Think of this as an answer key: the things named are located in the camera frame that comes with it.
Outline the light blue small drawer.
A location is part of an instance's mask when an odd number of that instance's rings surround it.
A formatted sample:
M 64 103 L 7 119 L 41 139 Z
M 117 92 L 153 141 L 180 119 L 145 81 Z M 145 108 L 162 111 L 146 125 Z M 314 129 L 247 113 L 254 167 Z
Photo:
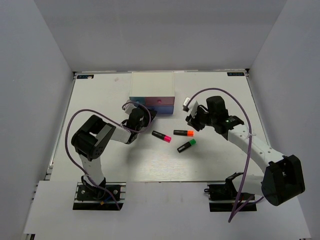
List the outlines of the light blue small drawer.
M 144 106 L 146 105 L 145 98 L 141 97 L 141 96 L 130 96 L 129 100 L 131 102 L 138 103 L 138 104 L 141 104 L 141 105 L 144 105 Z

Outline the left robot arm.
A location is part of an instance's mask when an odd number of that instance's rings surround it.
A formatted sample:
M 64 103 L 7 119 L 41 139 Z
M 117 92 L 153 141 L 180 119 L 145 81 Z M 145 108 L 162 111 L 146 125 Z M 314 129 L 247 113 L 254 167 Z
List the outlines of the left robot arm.
M 121 122 L 121 127 L 103 121 L 97 115 L 92 115 L 71 138 L 71 144 L 80 156 L 82 168 L 86 173 L 81 182 L 94 199 L 99 200 L 106 193 L 106 179 L 102 172 L 101 155 L 109 141 L 131 144 L 154 120 L 157 111 L 135 107 L 128 119 Z

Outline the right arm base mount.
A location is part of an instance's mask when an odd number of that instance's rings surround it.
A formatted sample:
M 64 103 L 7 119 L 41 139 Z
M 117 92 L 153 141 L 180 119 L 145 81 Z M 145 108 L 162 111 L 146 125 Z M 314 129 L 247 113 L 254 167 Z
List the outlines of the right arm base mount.
M 237 192 L 225 188 L 224 183 L 208 184 L 203 190 L 208 196 L 209 210 L 212 213 L 230 213 L 233 209 Z M 251 194 L 243 192 L 237 204 L 240 207 L 245 201 L 250 198 Z M 244 206 L 240 212 L 256 212 L 257 204 L 255 196 Z

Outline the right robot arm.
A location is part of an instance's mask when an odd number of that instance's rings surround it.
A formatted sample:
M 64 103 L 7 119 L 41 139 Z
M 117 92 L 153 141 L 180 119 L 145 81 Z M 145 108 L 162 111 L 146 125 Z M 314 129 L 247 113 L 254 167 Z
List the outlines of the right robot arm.
M 273 206 L 302 194 L 305 181 L 301 161 L 295 156 L 285 156 L 257 136 L 250 134 L 249 127 L 237 116 L 229 115 L 221 96 L 207 98 L 207 106 L 191 103 L 187 97 L 183 110 L 190 113 L 186 122 L 196 131 L 212 127 L 215 132 L 239 147 L 261 169 L 263 175 L 247 175 L 244 184 L 242 172 L 228 176 L 223 184 L 213 184 L 205 189 L 212 201 L 236 200 L 243 193 L 264 197 Z

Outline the pink drawer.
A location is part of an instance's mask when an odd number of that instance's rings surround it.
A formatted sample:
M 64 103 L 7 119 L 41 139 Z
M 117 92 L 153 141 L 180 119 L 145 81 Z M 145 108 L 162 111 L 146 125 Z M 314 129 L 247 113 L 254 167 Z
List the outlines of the pink drawer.
M 146 106 L 173 106 L 174 96 L 148 96 L 144 98 Z

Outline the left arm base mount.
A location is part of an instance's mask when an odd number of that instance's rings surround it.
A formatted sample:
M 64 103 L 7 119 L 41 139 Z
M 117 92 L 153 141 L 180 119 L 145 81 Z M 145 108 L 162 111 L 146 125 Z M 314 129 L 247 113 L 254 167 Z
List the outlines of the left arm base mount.
M 119 208 L 111 195 L 104 190 L 98 189 L 96 192 L 89 190 L 83 183 L 78 182 L 72 209 L 74 211 L 119 211 L 122 209 L 126 196 L 125 182 L 108 182 L 105 188 L 110 191 Z

